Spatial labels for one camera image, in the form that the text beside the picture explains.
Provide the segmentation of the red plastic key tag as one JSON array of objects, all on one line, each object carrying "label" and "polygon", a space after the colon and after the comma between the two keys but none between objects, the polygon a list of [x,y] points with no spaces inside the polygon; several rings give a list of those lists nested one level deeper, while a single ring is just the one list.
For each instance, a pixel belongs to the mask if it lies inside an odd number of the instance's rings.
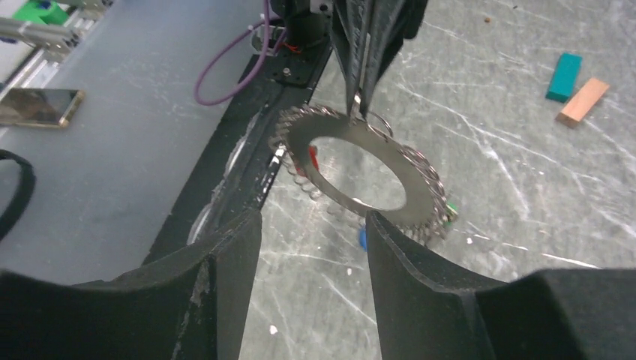
[{"label": "red plastic key tag", "polygon": [[[310,145],[308,147],[308,153],[313,167],[316,169],[316,171],[319,171],[320,165],[317,160],[317,147],[315,145]],[[305,171],[299,166],[297,162],[294,163],[294,166],[296,173],[301,177],[305,177]]]}]

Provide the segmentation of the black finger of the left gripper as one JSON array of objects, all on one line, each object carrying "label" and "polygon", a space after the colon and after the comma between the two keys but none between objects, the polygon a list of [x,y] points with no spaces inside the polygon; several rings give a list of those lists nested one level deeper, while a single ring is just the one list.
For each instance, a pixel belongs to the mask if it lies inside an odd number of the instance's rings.
[{"label": "black finger of the left gripper", "polygon": [[364,30],[369,38],[361,73],[359,112],[363,116],[368,114],[378,81],[401,50],[404,41],[417,36],[427,4],[427,0],[370,3],[370,19],[364,22]]},{"label": "black finger of the left gripper", "polygon": [[359,110],[366,37],[371,17],[371,2],[362,0],[333,1],[330,39],[345,80],[346,113]]}]

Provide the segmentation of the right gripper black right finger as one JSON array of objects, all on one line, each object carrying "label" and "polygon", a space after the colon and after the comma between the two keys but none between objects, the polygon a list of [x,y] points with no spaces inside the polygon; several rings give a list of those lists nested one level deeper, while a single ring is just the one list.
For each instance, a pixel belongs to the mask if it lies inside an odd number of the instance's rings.
[{"label": "right gripper black right finger", "polygon": [[366,234],[383,359],[494,359],[476,293],[501,281],[420,245],[377,211]]}]

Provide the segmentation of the blue plastic key tag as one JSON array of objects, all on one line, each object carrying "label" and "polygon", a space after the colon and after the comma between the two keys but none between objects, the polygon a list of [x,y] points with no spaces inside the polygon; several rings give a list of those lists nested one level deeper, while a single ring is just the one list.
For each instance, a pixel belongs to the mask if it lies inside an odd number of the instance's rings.
[{"label": "blue plastic key tag", "polygon": [[361,248],[363,249],[364,252],[368,251],[367,236],[366,236],[365,226],[361,226],[359,231],[358,231],[358,243],[359,243],[359,245],[361,246]]}]

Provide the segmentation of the green plastic key tag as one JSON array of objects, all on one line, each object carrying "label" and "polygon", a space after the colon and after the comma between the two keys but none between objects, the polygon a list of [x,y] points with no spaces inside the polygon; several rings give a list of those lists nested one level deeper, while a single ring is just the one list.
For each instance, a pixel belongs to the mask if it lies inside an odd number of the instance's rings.
[{"label": "green plastic key tag", "polygon": [[446,223],[451,224],[458,219],[458,209],[452,202],[446,203]]}]

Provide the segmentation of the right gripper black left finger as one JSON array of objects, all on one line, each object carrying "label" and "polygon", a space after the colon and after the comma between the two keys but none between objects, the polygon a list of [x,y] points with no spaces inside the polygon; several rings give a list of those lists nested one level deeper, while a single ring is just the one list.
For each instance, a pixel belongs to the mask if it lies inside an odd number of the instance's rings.
[{"label": "right gripper black left finger", "polygon": [[248,209],[168,256],[85,283],[94,317],[78,357],[237,359],[261,229],[261,214]]}]

